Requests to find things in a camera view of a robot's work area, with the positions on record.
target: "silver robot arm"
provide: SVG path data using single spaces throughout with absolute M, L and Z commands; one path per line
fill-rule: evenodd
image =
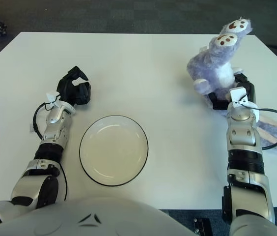
M 261 139 L 256 130 L 259 113 L 250 108 L 257 106 L 248 101 L 243 87 L 231 89 L 230 93 L 232 103 L 227 115 L 229 185 L 223 190 L 222 218 L 231 224 L 231 236 L 277 236 Z
M 73 85 L 81 77 L 86 82 Z M 0 224 L 35 209 L 65 200 L 67 186 L 61 166 L 63 150 L 68 140 L 73 105 L 87 104 L 90 100 L 90 84 L 75 66 L 64 76 L 57 91 L 47 94 L 52 105 L 41 137 L 39 148 L 16 183 L 10 201 L 0 201 Z

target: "purple stuffed animal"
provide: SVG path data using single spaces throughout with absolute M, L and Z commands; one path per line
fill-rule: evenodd
M 209 107 L 212 103 L 208 94 L 214 92 L 219 100 L 230 101 L 229 89 L 236 87 L 234 74 L 241 73 L 239 68 L 232 68 L 230 59 L 240 46 L 241 40 L 252 31 L 251 22 L 238 19 L 225 25 L 219 36 L 214 37 L 209 48 L 193 57 L 187 70 L 194 80 L 196 92 L 204 95 Z M 262 138 L 262 146 L 277 142 L 277 122 L 260 116 L 257 130 Z

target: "black wire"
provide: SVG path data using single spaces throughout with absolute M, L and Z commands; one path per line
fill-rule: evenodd
M 239 99 L 239 102 L 245 97 L 246 95 L 242 96 L 240 99 Z M 264 112 L 274 112 L 277 114 L 277 110 L 275 109 L 271 109 L 271 108 L 253 108 L 253 107 L 248 107 L 248 106 L 245 106 L 243 104 L 241 104 L 241 106 L 243 107 L 246 107 L 246 108 L 250 108 L 250 109 L 255 109 L 255 110 L 259 110 L 259 111 L 264 111 Z M 266 146 L 266 147 L 262 147 L 262 150 L 268 150 L 268 149 L 272 149 L 272 148 L 275 148 L 277 147 L 277 142 L 272 144 L 272 145 L 269 145 L 269 146 Z
M 33 125 L 33 128 L 34 128 L 34 131 L 36 132 L 36 134 L 38 135 L 38 137 L 39 137 L 40 139 L 42 139 L 42 135 L 41 135 L 41 133 L 39 132 L 38 125 L 37 125 L 37 123 L 36 123 L 36 116 L 37 116 L 39 110 L 40 110 L 43 106 L 45 106 L 45 105 L 46 105 L 45 102 L 42 103 L 42 104 L 40 104 L 39 107 L 36 109 L 36 111 L 35 111 L 35 113 L 34 113 L 34 117 L 32 118 L 32 125 Z
M 63 167 L 62 167 L 62 165 L 61 165 L 60 162 L 59 162 L 59 165 L 60 165 L 60 167 L 61 167 L 61 170 L 62 170 L 63 176 L 64 176 L 64 181 L 65 181 L 65 196 L 64 196 L 64 200 L 66 200 L 66 196 L 67 196 L 67 194 L 68 194 L 68 182 L 66 181 L 65 172 L 64 172 L 64 169 L 63 169 Z

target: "brown paw print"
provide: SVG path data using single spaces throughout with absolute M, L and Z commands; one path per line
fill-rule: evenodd
M 249 22 L 246 19 L 239 19 L 234 22 L 232 22 L 228 29 L 232 32 L 240 32 L 247 28 Z
M 237 36 L 235 34 L 223 34 L 220 35 L 216 40 L 215 43 L 221 46 L 232 46 L 237 42 Z
M 236 26 L 235 26 L 235 22 L 233 22 L 232 24 L 229 25 L 229 29 L 235 29 Z

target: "robotic hand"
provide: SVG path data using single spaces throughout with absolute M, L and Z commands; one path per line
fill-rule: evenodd
M 81 77 L 85 83 L 74 86 Z M 227 147 L 229 185 L 224 187 L 222 217 L 231 223 L 231 236 L 277 236 L 268 178 L 264 174 L 258 112 L 245 88 L 231 90 Z M 64 202 L 66 179 L 60 161 L 68 139 L 75 104 L 90 100 L 88 78 L 74 67 L 48 93 L 53 105 L 42 141 L 11 200 L 0 202 L 0 235 L 195 235 L 168 215 L 148 205 L 115 198 Z

